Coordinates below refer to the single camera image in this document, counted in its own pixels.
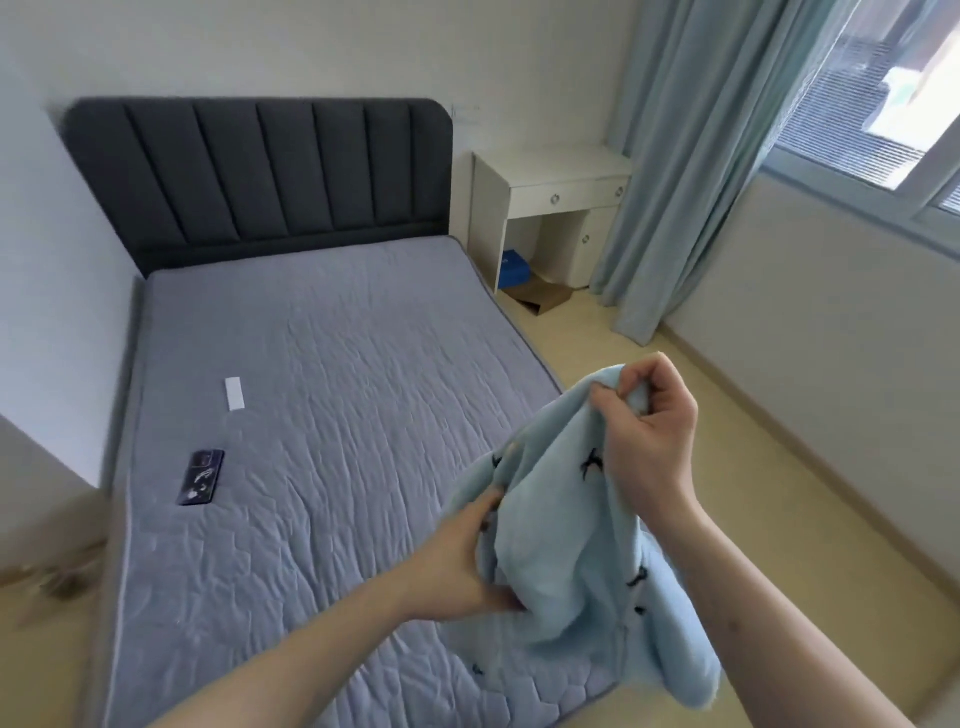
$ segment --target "window screen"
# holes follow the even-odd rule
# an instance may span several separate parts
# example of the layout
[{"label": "window screen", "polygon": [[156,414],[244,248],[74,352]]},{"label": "window screen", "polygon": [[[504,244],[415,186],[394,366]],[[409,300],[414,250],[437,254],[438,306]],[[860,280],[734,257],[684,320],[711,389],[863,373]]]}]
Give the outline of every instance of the window screen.
[{"label": "window screen", "polygon": [[960,0],[861,0],[777,145],[896,189],[958,115]]}]

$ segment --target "mattress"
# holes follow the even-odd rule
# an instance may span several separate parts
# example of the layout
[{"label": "mattress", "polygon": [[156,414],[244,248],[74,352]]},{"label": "mattress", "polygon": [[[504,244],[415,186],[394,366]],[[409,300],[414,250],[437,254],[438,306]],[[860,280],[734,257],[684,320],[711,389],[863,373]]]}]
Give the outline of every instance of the mattress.
[{"label": "mattress", "polygon": [[[154,273],[88,724],[150,723],[397,563],[456,475],[559,392],[449,237]],[[177,506],[213,448],[213,502]],[[547,726],[610,687],[587,662],[530,663],[482,692],[412,622],[316,725]]]}]

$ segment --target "window frame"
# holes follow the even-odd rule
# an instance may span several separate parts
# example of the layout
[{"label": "window frame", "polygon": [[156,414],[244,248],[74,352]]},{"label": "window frame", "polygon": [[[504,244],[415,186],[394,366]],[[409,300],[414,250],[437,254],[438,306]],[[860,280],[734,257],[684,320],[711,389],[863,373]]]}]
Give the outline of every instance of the window frame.
[{"label": "window frame", "polygon": [[763,168],[960,259],[960,213],[938,206],[960,185],[960,117],[897,189],[866,182],[776,143]]}]

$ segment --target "curtain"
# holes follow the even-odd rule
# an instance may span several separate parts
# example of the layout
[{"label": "curtain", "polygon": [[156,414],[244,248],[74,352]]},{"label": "curtain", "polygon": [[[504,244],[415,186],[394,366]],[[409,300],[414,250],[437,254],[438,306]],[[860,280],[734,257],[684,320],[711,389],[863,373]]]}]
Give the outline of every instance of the curtain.
[{"label": "curtain", "polygon": [[590,289],[640,344],[703,273],[856,0],[643,0],[608,145],[634,172]]}]

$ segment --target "dark gray upholstered headboard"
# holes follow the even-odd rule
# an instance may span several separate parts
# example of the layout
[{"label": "dark gray upholstered headboard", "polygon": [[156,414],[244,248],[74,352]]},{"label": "dark gray upholstered headboard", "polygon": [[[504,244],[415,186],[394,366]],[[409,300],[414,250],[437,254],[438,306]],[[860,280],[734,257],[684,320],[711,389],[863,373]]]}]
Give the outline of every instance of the dark gray upholstered headboard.
[{"label": "dark gray upholstered headboard", "polygon": [[449,229],[426,99],[83,99],[63,137],[141,272]]}]

